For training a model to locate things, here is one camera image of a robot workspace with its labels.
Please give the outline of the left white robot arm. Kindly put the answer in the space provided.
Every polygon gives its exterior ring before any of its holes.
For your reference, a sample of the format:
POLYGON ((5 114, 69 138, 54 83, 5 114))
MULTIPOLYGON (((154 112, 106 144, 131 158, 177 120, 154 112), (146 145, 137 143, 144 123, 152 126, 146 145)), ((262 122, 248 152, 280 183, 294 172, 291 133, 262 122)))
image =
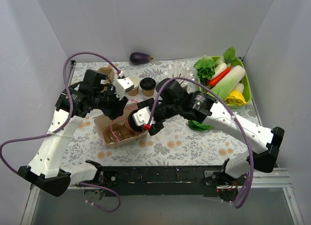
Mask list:
POLYGON ((90 111, 101 110, 110 120, 122 116, 128 102, 126 93, 133 87, 129 78, 122 77, 108 84, 107 75, 88 69, 81 82, 60 94, 48 137, 30 163, 19 168, 18 175, 56 197, 76 183, 86 181, 93 186, 100 185, 104 177, 99 163, 87 160, 79 165, 61 166, 62 157, 90 111))

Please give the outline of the stack of paper cups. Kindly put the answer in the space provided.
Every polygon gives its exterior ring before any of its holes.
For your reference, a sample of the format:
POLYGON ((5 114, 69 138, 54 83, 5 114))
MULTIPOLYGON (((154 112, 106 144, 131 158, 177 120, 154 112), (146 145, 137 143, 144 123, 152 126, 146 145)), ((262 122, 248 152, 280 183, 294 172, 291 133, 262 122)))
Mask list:
POLYGON ((134 88, 128 92, 129 96, 136 96, 138 95, 139 92, 139 79, 135 76, 129 76, 128 77, 133 83, 134 83, 134 88))

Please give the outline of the paper bag with pink handles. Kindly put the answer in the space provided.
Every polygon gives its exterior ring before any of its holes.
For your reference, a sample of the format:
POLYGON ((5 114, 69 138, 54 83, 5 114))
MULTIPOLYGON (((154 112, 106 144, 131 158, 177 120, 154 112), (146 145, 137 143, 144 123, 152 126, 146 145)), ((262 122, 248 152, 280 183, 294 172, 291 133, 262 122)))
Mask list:
POLYGON ((107 148, 114 148, 147 137, 146 131, 134 131, 129 126, 129 115, 138 108, 137 103, 137 100, 130 99, 123 110, 123 115, 114 120, 104 114, 93 119, 101 144, 107 148))

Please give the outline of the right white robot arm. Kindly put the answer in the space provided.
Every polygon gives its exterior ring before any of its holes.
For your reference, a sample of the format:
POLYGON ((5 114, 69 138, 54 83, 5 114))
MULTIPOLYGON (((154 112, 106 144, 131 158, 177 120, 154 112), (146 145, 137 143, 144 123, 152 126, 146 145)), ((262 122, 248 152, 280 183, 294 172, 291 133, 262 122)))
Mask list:
POLYGON ((135 131, 147 130, 151 136, 157 134, 166 119, 180 115, 198 123, 210 125, 243 143, 250 143, 248 151, 226 159, 219 172, 207 177, 210 185, 233 184, 251 169, 263 173, 273 171, 285 131, 280 127, 265 128, 234 113, 214 97, 201 91, 188 93, 174 79, 162 80, 156 87, 162 98, 160 103, 148 99, 138 103, 138 109, 128 118, 135 131))

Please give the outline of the brown paper cup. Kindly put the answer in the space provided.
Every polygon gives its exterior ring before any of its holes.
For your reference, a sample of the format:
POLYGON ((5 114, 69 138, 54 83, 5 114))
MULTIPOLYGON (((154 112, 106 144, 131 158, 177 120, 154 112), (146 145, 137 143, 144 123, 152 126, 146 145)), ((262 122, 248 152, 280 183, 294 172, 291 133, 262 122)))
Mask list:
POLYGON ((145 96, 151 97, 155 91, 156 81, 153 78, 146 77, 141 80, 140 87, 145 96))
POLYGON ((124 119, 124 124, 125 124, 125 127, 129 130, 130 134, 135 136, 136 132, 130 127, 128 118, 124 119))

